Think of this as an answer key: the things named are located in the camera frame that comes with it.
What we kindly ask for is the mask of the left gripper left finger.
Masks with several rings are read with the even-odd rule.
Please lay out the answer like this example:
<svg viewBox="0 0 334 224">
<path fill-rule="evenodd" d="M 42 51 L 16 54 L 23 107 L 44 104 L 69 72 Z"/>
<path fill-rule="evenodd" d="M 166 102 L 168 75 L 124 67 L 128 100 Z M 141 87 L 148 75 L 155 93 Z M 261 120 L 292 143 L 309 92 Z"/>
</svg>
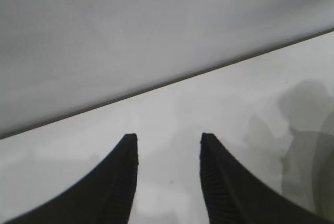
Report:
<svg viewBox="0 0 334 224">
<path fill-rule="evenodd" d="M 80 181 L 9 223 L 128 223 L 138 177 L 138 138 L 126 134 Z"/>
</svg>

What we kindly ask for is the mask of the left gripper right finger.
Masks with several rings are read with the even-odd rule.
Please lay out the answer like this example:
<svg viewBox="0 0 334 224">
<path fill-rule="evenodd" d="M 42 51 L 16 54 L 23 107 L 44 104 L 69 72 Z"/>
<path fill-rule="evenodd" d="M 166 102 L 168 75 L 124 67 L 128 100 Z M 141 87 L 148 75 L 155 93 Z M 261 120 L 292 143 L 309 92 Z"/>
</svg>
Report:
<svg viewBox="0 0 334 224">
<path fill-rule="evenodd" d="M 211 133 L 201 135 L 200 182 L 210 223 L 327 223 L 261 182 Z"/>
</svg>

